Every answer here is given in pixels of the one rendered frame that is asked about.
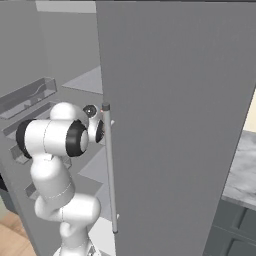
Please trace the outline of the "grey fridge body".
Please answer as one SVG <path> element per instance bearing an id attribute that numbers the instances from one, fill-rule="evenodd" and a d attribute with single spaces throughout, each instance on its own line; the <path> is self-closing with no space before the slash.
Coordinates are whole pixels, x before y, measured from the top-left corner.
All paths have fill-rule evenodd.
<path id="1" fill-rule="evenodd" d="M 100 216 L 88 227 L 90 239 L 102 256 L 116 256 L 108 179 L 105 183 L 101 183 L 79 175 L 101 148 L 105 148 L 106 151 L 102 112 L 103 94 L 63 87 L 66 82 L 100 66 L 96 9 L 91 8 L 85 12 L 79 9 L 64 10 L 62 7 L 65 4 L 64 1 L 60 1 L 57 7 L 37 9 L 48 17 L 57 17 L 52 25 L 52 34 L 45 39 L 45 43 L 51 69 L 57 74 L 60 102 L 79 106 L 89 117 L 89 143 L 86 152 L 79 157 L 64 156 L 62 162 L 70 172 L 76 191 L 94 196 L 100 201 Z"/>

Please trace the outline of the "grey fridge shelf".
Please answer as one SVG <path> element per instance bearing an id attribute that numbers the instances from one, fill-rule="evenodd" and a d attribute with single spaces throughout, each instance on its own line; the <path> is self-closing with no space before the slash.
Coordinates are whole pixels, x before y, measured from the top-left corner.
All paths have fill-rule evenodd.
<path id="1" fill-rule="evenodd" d="M 102 94 L 101 67 L 98 66 L 68 82 L 63 87 L 96 94 Z"/>
<path id="2" fill-rule="evenodd" d="M 79 175 L 101 183 L 105 183 L 107 181 L 108 173 L 105 148 L 100 149 L 100 151 L 79 172 Z"/>

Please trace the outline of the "clear door bin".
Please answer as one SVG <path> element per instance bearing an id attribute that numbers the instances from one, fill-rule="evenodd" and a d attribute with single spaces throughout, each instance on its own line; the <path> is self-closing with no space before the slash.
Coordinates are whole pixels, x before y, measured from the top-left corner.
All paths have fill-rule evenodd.
<path id="1" fill-rule="evenodd" d="M 48 102 L 41 107 L 35 109 L 31 113 L 25 115 L 24 117 L 20 118 L 16 122 L 10 124 L 9 126 L 5 127 L 2 132 L 3 134 L 10 139 L 15 139 L 16 131 L 21 124 L 27 124 L 33 120 L 37 119 L 49 119 L 50 118 L 50 110 L 56 105 L 56 102 Z"/>
<path id="2" fill-rule="evenodd" d="M 8 120 L 56 92 L 54 78 L 40 78 L 0 97 L 0 118 Z"/>

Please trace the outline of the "grey base cabinet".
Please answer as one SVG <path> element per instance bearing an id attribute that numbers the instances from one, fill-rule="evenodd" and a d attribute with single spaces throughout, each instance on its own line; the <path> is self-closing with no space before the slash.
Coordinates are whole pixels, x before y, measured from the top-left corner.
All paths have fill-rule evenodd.
<path id="1" fill-rule="evenodd" d="M 221 200 L 203 256 L 256 256 L 256 211 Z"/>

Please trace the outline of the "grey fridge door with bins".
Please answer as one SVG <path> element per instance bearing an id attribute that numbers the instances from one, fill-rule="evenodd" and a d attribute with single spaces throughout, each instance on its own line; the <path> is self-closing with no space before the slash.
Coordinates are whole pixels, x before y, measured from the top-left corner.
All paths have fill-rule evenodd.
<path id="1" fill-rule="evenodd" d="M 43 119 L 49 113 L 48 106 L 61 101 L 60 91 L 41 100 L 31 97 L 26 109 L 20 103 L 14 105 L 8 118 L 1 114 L 6 110 L 6 97 L 25 92 L 27 85 L 37 90 L 41 81 L 51 77 L 36 4 L 0 1 L 0 173 L 36 256 L 53 256 L 61 246 L 59 224 L 36 216 L 35 201 L 26 192 L 32 184 L 32 161 L 25 158 L 18 162 L 11 150 L 17 147 L 17 124 L 25 119 Z"/>

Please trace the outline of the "grey freezer door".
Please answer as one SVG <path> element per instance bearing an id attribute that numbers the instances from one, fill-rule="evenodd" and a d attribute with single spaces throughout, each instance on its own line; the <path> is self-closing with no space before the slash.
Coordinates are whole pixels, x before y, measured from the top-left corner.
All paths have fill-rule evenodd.
<path id="1" fill-rule="evenodd" d="M 256 88 L 256 2 L 96 6 L 117 256 L 202 256 Z"/>

